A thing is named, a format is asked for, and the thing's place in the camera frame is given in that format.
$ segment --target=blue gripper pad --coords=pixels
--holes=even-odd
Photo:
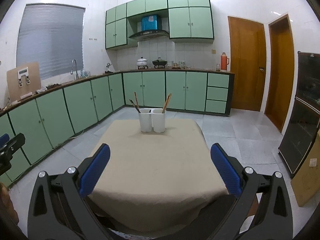
[[[82,198],[92,193],[109,159],[110,148],[103,144],[80,179],[79,194]]]
[[[226,158],[226,153],[224,154],[216,144],[212,145],[210,153],[212,162],[223,179],[228,192],[238,198],[242,193],[241,179]]]
[[[1,136],[0,137],[0,147],[3,147],[9,140],[10,140],[10,137],[7,133],[5,133],[3,136]]]

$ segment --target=tiled floor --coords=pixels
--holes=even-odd
[[[286,182],[293,213],[293,235],[296,235],[308,221],[320,201],[316,194],[304,207],[298,207],[285,165],[278,155],[282,135],[272,122],[260,112],[232,109],[230,117],[167,112],[167,118],[194,119],[201,127],[208,147],[220,143],[226,153],[236,157],[240,163],[250,165],[257,173],[271,175],[281,171]],[[49,174],[64,172],[70,166],[78,166],[86,158],[109,125],[117,119],[137,119],[134,108],[123,108],[94,128],[71,140],[50,157],[38,164],[11,190],[10,196],[18,212],[19,226],[27,232],[29,201],[36,176],[40,171]],[[253,217],[247,218],[241,231],[246,230]]]

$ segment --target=range hood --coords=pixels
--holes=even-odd
[[[149,30],[135,33],[129,38],[135,39],[136,41],[147,41],[161,36],[169,37],[169,33],[164,30]]]

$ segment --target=beige tablecloth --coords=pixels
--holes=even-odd
[[[139,120],[117,120],[90,156],[101,143],[111,158],[90,198],[132,229],[127,233],[177,231],[228,194],[193,120],[167,119],[164,133],[141,132]]]

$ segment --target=brown door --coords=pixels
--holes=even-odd
[[[228,17],[231,72],[235,83],[231,107],[260,111],[266,77],[266,38],[262,23]]]
[[[287,117],[294,73],[294,50],[288,16],[269,25],[271,76],[265,114],[282,130]]]

